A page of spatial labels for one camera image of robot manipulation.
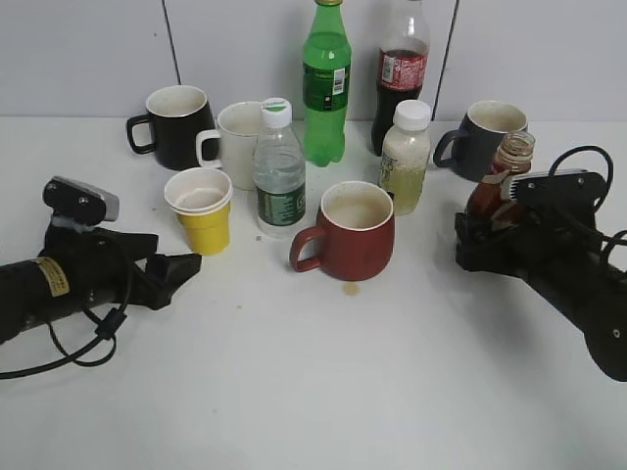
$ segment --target yellow sticker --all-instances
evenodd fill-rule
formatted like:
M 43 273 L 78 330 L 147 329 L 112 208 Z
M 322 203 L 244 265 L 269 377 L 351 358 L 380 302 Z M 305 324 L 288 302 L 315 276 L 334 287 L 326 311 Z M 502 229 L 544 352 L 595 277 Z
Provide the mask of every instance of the yellow sticker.
M 35 262 L 48 281 L 52 297 L 61 297 L 70 292 L 70 283 L 66 273 L 56 261 L 52 258 L 38 258 Z

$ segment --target bottle cap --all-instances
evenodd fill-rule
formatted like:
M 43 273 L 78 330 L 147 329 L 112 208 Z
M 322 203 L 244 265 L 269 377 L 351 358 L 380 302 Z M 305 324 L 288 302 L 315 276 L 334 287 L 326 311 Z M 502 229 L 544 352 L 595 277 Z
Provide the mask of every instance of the bottle cap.
M 399 103 L 394 114 L 394 124 L 403 130 L 424 130 L 431 122 L 431 107 L 418 100 Z
M 266 127 L 287 127 L 292 123 L 292 105 L 283 98 L 268 98 L 262 103 L 262 117 Z

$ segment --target white table surface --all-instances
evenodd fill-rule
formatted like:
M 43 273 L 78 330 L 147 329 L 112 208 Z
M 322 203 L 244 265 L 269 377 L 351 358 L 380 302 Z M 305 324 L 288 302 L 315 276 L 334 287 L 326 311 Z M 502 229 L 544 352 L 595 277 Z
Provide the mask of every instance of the white table surface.
M 434 124 L 433 140 L 453 127 Z M 531 131 L 536 170 L 575 145 L 607 148 L 617 181 L 600 228 L 627 227 L 627 124 Z M 331 184 L 376 174 L 368 135 L 349 123 L 343 162 L 308 165 L 310 220 Z M 2 264 L 37 255 L 55 174 L 121 197 L 107 227 L 187 251 L 162 196 L 173 173 L 130 152 L 124 119 L 0 118 L 0 165 Z M 171 307 L 131 307 L 109 364 L 0 383 L 0 468 L 624 470 L 627 385 L 523 282 L 455 264 L 454 214 L 472 187 L 431 165 L 389 267 L 356 297 L 319 271 L 292 272 L 290 242 L 257 241 L 254 200 L 236 192 L 228 250 Z M 81 315 L 58 325 L 68 348 L 93 338 Z M 39 328 L 0 347 L 0 369 L 57 357 Z

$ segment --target stain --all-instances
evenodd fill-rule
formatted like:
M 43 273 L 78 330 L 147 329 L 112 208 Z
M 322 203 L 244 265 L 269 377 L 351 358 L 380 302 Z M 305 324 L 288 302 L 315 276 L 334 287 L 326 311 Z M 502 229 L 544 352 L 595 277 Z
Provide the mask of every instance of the stain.
M 361 291 L 362 289 L 360 289 L 360 285 L 357 282 L 347 282 L 344 284 L 344 294 L 349 297 L 356 297 Z

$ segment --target plastic bottle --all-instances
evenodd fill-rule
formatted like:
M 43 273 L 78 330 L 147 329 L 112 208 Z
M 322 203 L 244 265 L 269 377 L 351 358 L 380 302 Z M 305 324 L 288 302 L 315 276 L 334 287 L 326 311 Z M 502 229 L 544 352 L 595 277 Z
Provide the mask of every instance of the plastic bottle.
M 372 124 L 372 146 L 378 156 L 385 134 L 392 127 L 396 107 L 420 96 L 430 45 L 422 0 L 392 1 L 392 18 L 379 50 L 378 105 Z
M 404 101 L 383 141 L 379 186 L 392 196 L 395 215 L 411 213 L 418 205 L 431 152 L 430 120 L 429 105 Z
M 286 238 L 305 215 L 305 158 L 291 127 L 289 101 L 265 100 L 262 118 L 254 156 L 258 221 L 266 235 Z
M 342 2 L 315 0 L 315 19 L 305 43 L 305 155 L 317 166 L 340 162 L 344 156 L 352 50 L 342 22 Z

